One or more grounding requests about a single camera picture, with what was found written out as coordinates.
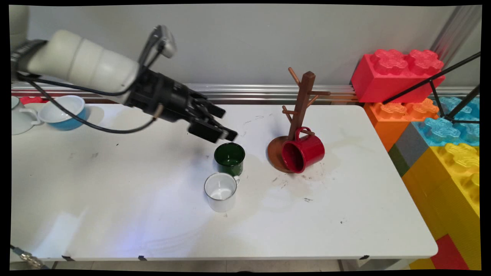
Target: yellow lego block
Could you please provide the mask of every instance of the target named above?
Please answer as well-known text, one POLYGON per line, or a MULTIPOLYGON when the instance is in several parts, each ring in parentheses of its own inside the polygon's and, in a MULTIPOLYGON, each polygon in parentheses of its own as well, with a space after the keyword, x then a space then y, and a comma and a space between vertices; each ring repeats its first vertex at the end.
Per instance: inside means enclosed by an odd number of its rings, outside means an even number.
POLYGON ((415 269, 435 269, 431 259, 417 259, 411 264, 409 264, 411 270, 415 269))
POLYGON ((419 186, 419 181, 414 175, 413 167, 404 174, 402 180, 435 241, 448 234, 447 230, 443 227, 438 214, 433 209, 433 206, 419 186))
POLYGON ((421 181, 423 192, 428 195, 439 185, 450 182, 452 177, 469 177, 479 172, 479 155, 475 147, 464 143, 431 146, 411 168, 421 181))
POLYGON ((479 173, 451 182, 440 185, 428 200, 469 269, 481 270, 479 173))

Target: red mug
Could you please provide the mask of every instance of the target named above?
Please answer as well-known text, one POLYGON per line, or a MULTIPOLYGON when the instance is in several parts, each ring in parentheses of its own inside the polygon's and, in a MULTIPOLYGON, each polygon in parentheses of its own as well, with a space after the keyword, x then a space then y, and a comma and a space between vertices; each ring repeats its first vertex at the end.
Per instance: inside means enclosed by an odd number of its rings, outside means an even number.
POLYGON ((299 138, 302 129, 310 131, 307 127, 298 128, 295 131, 295 140, 284 142, 281 149, 283 162, 294 173, 302 173, 306 167, 322 160, 326 153, 319 137, 305 135, 299 138))

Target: blue bowl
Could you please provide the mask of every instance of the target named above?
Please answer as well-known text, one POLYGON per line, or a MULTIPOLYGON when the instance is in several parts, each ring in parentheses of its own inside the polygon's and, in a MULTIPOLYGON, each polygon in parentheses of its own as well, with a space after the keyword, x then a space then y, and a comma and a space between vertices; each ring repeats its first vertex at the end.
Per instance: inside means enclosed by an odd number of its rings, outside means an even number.
MULTIPOLYGON (((78 117, 87 120, 87 108, 82 109, 82 111, 78 114, 75 114, 78 117)), ((79 126, 82 125, 79 121, 75 120, 74 118, 70 118, 66 121, 63 122, 58 122, 58 123, 48 123, 50 126, 59 129, 59 130, 71 130, 75 129, 79 126)))
MULTIPOLYGON (((85 107, 85 101, 81 97, 68 95, 56 98, 55 101, 81 119, 87 120, 87 108, 85 107)), ((52 102, 43 106, 38 113, 38 117, 41 121, 59 130, 72 130, 82 125, 82 123, 60 110, 52 102)))

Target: metal rail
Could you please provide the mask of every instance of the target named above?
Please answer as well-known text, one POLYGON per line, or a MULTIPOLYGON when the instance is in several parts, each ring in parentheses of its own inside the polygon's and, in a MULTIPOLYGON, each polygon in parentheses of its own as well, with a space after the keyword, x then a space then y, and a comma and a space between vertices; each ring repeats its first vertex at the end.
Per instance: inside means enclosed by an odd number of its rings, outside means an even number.
MULTIPOLYGON (((290 105, 295 104, 299 87, 292 85, 260 85, 260 84, 186 84, 189 88, 203 93, 214 104, 246 104, 246 105, 290 105)), ((53 97, 64 95, 77 95, 88 103, 111 103, 97 94, 58 87, 49 84, 40 86, 53 97)), ((465 97, 474 87, 437 87, 440 97, 465 97)), ((331 103, 358 102, 355 91, 351 85, 314 85, 313 91, 330 91, 330 96, 319 96, 315 105, 329 105, 331 103)), ((13 83, 11 85, 13 96, 42 97, 34 87, 28 83, 13 83)))

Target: white mug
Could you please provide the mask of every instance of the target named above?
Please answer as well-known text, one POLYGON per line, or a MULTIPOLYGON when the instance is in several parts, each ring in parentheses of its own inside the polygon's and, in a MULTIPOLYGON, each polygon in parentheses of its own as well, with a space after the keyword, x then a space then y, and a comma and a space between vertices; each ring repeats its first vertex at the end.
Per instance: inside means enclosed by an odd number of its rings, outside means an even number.
POLYGON ((232 209, 239 182, 238 176, 231 176, 224 172, 210 175, 205 181, 205 193, 210 207, 216 212, 227 212, 232 209))
POLYGON ((39 125, 41 120, 34 109, 24 108, 19 98, 11 96, 12 101, 12 135, 21 134, 39 125))

